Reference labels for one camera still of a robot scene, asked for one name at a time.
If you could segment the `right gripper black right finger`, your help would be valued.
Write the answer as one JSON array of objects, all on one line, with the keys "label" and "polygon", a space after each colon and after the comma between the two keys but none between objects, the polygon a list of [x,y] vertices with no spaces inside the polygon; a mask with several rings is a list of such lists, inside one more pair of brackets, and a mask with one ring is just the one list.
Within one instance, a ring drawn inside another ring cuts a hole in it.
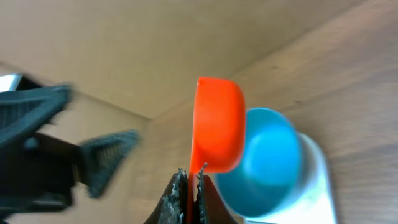
[{"label": "right gripper black right finger", "polygon": [[205,162],[197,175],[197,196],[194,203],[194,223],[196,224],[237,224],[223,203],[215,185],[204,174]]}]

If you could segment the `red plastic measuring scoop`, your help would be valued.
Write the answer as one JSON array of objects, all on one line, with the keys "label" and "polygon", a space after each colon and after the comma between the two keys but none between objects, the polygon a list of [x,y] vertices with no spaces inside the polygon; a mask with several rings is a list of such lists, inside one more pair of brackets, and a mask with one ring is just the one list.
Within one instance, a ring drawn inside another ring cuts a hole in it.
[{"label": "red plastic measuring scoop", "polygon": [[243,155],[246,108],[231,80],[200,77],[193,108],[186,222],[193,222],[194,176],[206,164],[211,173],[233,170]]}]

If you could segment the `blue plastic bowl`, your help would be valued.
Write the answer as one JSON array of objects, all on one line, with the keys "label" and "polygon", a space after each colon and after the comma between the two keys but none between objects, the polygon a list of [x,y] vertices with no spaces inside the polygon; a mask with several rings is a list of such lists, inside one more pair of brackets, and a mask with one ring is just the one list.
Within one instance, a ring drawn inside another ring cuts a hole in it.
[{"label": "blue plastic bowl", "polygon": [[244,152],[238,166],[215,175],[219,193],[234,213],[268,215],[295,197],[303,176],[304,155],[293,124],[278,111],[246,112]]}]

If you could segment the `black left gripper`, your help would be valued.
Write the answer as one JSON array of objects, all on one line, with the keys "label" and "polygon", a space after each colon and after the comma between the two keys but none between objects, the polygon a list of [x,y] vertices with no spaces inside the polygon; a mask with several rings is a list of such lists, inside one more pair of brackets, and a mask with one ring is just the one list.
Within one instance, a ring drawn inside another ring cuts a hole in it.
[{"label": "black left gripper", "polygon": [[84,165],[90,198],[100,198],[139,141],[130,129],[91,138],[80,147],[40,133],[66,108],[72,86],[42,86],[24,74],[1,77],[1,217],[60,212],[73,203],[73,167]]}]

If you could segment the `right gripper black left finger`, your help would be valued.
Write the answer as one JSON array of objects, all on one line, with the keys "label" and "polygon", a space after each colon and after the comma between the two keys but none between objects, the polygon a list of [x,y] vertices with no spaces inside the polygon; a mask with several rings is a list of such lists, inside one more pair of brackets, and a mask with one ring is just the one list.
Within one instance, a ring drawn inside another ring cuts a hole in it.
[{"label": "right gripper black left finger", "polygon": [[186,223],[187,189],[187,173],[179,168],[171,177],[161,199],[144,224]]}]

